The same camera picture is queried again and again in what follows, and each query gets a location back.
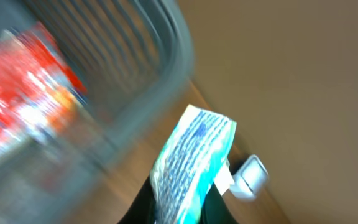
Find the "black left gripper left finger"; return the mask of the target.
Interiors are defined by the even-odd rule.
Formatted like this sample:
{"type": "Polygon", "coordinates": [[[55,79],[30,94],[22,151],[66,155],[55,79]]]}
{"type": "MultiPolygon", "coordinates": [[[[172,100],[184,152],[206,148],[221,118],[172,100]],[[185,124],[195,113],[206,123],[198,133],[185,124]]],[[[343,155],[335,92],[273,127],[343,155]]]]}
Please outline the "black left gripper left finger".
{"type": "Polygon", "coordinates": [[[147,177],[134,201],[118,224],[155,224],[155,199],[150,177],[147,177]]]}

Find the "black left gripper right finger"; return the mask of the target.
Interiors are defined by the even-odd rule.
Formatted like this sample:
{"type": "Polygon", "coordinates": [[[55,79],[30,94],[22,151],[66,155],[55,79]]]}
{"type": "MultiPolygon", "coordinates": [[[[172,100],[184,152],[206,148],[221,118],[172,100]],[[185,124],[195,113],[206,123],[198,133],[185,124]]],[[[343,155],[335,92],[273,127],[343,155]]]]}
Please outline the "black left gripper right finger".
{"type": "Polygon", "coordinates": [[[206,195],[201,210],[200,224],[238,224],[215,184],[211,186],[206,195]]]}

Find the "teal tissue pack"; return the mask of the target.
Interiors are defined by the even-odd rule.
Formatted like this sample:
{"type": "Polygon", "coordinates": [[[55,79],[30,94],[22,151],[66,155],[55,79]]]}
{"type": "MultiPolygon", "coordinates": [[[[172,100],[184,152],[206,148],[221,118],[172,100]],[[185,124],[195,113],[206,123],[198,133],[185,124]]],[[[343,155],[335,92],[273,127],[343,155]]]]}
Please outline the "teal tissue pack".
{"type": "Polygon", "coordinates": [[[150,171],[157,223],[198,223],[237,123],[188,105],[150,171]]]}

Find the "red snack packet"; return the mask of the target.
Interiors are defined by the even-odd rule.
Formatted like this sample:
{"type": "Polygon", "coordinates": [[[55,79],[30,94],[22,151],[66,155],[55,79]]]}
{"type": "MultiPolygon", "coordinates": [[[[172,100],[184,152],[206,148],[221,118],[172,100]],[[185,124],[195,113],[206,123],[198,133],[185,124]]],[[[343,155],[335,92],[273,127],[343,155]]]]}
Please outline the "red snack packet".
{"type": "Polygon", "coordinates": [[[0,38],[0,161],[28,140],[45,142],[72,120],[86,87],[38,22],[0,38]]]}

